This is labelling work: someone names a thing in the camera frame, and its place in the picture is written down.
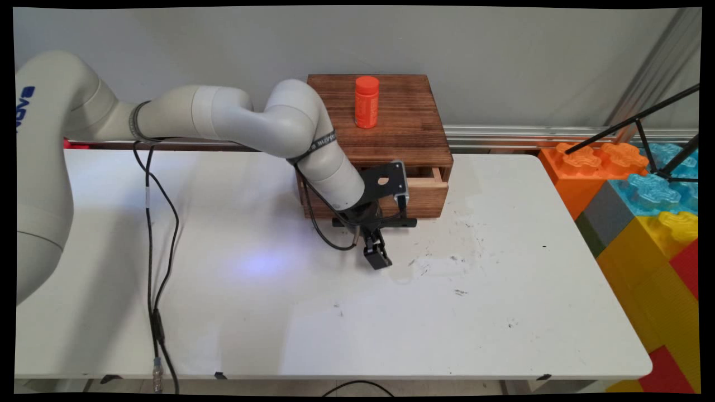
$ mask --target black strap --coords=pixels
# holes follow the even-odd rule
[[[321,138],[316,139],[315,141],[312,142],[310,145],[310,148],[308,148],[308,151],[305,151],[303,155],[297,156],[297,157],[292,157],[292,158],[286,158],[288,163],[291,165],[295,166],[296,163],[300,162],[304,157],[310,155],[310,153],[317,151],[320,148],[323,148],[325,145],[330,144],[331,142],[337,140],[337,137],[335,136],[335,130],[327,133],[326,135],[322,136]]]
[[[129,131],[132,132],[132,135],[135,139],[137,139],[137,141],[149,145],[156,145],[159,144],[161,140],[145,137],[142,134],[142,131],[139,129],[139,124],[137,123],[137,116],[139,116],[139,110],[149,102],[151,101],[142,102],[138,104],[137,107],[134,108],[134,110],[132,110],[132,113],[129,115]]]

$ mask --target gray wall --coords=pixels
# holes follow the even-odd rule
[[[427,74],[445,124],[598,126],[673,9],[265,6],[13,9],[16,64],[64,49],[120,99],[310,73]],[[679,124],[693,126],[688,117]]]

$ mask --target orange bottle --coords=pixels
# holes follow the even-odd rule
[[[364,76],[355,80],[355,124],[371,129],[378,123],[378,90],[380,82],[375,77]]]

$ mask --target yellow building block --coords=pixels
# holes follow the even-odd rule
[[[638,380],[624,380],[606,388],[606,392],[643,392]]]
[[[617,261],[608,251],[608,248],[596,258],[596,262],[601,267],[603,276],[606,277],[608,284],[611,285],[611,289],[616,298],[618,298],[618,302],[621,304],[628,320],[631,321],[631,325],[641,343],[643,343],[643,347],[648,353],[660,348],[663,345],[663,341],[658,337],[658,333],[653,329],[648,316],[643,312],[638,301],[633,296],[633,292],[621,276]]]
[[[700,393],[698,300],[667,263],[633,289],[633,296],[685,378]]]
[[[677,215],[661,212],[656,217],[639,216],[636,219],[668,261],[698,238],[698,216],[690,212],[683,211]]]
[[[642,283],[657,267],[670,261],[640,218],[632,219],[602,252],[610,253],[630,289]]]

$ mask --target toy building block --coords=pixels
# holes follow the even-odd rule
[[[698,240],[695,239],[671,260],[671,267],[698,300]]]
[[[698,184],[672,182],[656,175],[630,175],[609,180],[583,211],[606,247],[636,216],[653,216],[668,210],[698,213]]]
[[[601,158],[601,166],[606,175],[613,176],[608,178],[638,174],[643,172],[643,168],[648,164],[648,158],[642,156],[638,148],[626,143],[607,142],[596,150],[595,154]]]
[[[638,219],[627,224],[601,254],[606,251],[613,257],[613,264],[618,266],[623,281],[630,289],[669,261]]]
[[[680,194],[680,203],[690,211],[698,213],[698,183],[692,182],[672,182],[670,188]]]
[[[631,325],[636,331],[641,343],[643,343],[646,352],[650,353],[660,348],[663,345],[663,341],[658,337],[658,333],[653,328],[648,316],[633,296],[633,291],[623,279],[616,259],[606,249],[596,258],[596,262],[598,266],[601,267],[603,276],[606,277],[608,284],[613,290],[613,294],[616,295],[628,320],[631,321]]]
[[[593,258],[598,257],[606,246],[599,240],[598,234],[593,229],[593,226],[583,212],[576,218],[576,227],[578,228],[578,231],[581,232],[583,239],[586,241],[586,245],[591,251]]]
[[[633,145],[607,143],[596,151],[584,147],[567,155],[566,150],[574,145],[562,142],[555,149],[539,152],[539,159],[574,220],[605,180],[646,174],[648,160]]]
[[[633,296],[692,389],[700,393],[698,301],[669,264],[633,289]]]
[[[583,210],[583,215],[596,232],[598,241],[606,247],[635,217],[611,181],[606,182],[596,193]]]
[[[643,392],[638,380],[624,380],[606,388],[606,392]]]
[[[654,350],[650,356],[653,371],[638,380],[644,392],[694,393],[667,347]]]
[[[639,216],[636,219],[641,221],[668,260],[698,238],[698,216],[690,212],[677,215],[661,212],[657,217]]]
[[[606,249],[615,259],[630,289],[640,285],[655,269],[698,236],[697,216],[661,212],[657,217],[636,217]]]
[[[683,148],[675,144],[651,144],[651,154],[653,161],[659,168],[665,167]],[[689,157],[687,157],[680,165],[673,170],[673,175],[682,177],[698,177],[698,150],[696,149]]]

